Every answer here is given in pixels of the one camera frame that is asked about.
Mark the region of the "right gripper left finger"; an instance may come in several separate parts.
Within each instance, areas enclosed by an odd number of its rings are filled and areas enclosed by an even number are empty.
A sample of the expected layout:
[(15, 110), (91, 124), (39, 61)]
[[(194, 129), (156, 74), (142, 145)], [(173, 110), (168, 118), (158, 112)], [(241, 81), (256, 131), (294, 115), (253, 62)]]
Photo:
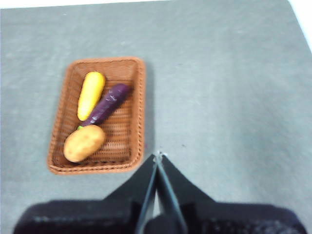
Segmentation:
[(102, 200), (54, 200), (30, 206), (16, 234), (140, 234), (153, 215), (156, 163), (150, 155)]

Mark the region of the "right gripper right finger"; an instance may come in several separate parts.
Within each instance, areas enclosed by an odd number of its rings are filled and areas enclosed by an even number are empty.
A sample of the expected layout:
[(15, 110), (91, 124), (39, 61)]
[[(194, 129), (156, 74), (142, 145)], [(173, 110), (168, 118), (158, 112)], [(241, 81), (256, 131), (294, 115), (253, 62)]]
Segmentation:
[(157, 154), (161, 211), (184, 234), (305, 234), (297, 215), (270, 204), (217, 202), (195, 186), (164, 153)]

